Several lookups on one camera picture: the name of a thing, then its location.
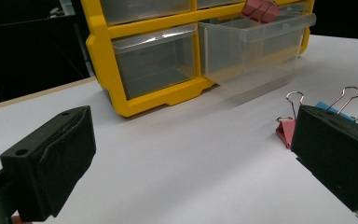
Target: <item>transparent drawer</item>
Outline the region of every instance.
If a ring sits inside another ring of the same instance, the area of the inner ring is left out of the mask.
[[[249,19],[200,23],[202,72],[237,93],[290,77],[304,29],[315,22],[314,14],[302,14],[279,16],[267,24]]]
[[[127,99],[194,78],[197,30],[194,23],[113,41]]]
[[[245,2],[244,0],[198,0],[197,8],[216,7],[226,4]]]
[[[101,0],[108,25],[152,19],[183,12],[191,8],[191,0]]]

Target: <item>yellow plastic frame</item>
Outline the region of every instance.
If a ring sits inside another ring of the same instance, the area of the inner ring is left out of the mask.
[[[308,0],[313,10],[314,0]],[[150,33],[167,29],[177,25],[203,21],[211,18],[225,18],[239,15],[245,3],[232,4],[221,7],[197,9],[197,0],[192,0],[191,10],[186,13],[156,18],[147,21],[135,21],[118,25],[106,24],[100,0],[81,0],[89,26],[90,35],[86,46],[91,57],[96,77],[100,85],[109,92],[110,100],[116,112],[123,117],[141,113],[159,105],[176,105],[192,99],[214,84],[205,78],[200,71],[200,42],[199,36],[194,36],[194,52],[196,78],[165,88],[160,91],[127,100],[126,93],[117,67],[116,56],[112,47],[112,39],[127,35]],[[275,3],[283,6],[302,1],[276,0]],[[304,52],[310,38],[310,29],[306,29],[300,48]]]

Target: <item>screw hole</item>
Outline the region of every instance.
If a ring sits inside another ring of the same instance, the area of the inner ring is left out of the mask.
[[[16,156],[22,156],[22,155],[25,155],[27,153],[28,153],[28,149],[23,148],[23,149],[20,149],[20,150],[16,151]]]

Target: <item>table surface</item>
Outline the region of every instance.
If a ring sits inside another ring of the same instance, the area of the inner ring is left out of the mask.
[[[125,119],[92,80],[2,106],[0,154],[62,111],[90,105],[97,154],[47,223],[353,224],[358,217],[275,133],[275,119],[292,115],[288,92],[330,104],[346,86],[358,87],[358,39],[312,35],[294,80],[248,102],[216,87]],[[343,112],[358,118],[358,98]]]

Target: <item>pink binder clip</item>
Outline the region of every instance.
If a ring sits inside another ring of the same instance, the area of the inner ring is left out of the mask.
[[[293,114],[294,114],[295,118],[293,119],[291,117],[279,117],[276,119],[277,122],[279,122],[279,126],[275,130],[275,132],[283,140],[287,149],[290,149],[292,146],[292,139],[293,139],[293,134],[295,132],[296,120],[297,120],[295,105],[294,105],[293,101],[291,101],[289,99],[289,96],[293,93],[297,93],[297,94],[301,95],[301,98],[299,100],[301,105],[302,105],[302,101],[304,99],[304,94],[300,91],[291,91],[286,95],[286,100],[289,101],[290,104],[292,105]]]
[[[241,15],[254,21],[268,23],[278,16],[279,6],[265,0],[248,0],[242,9]]]

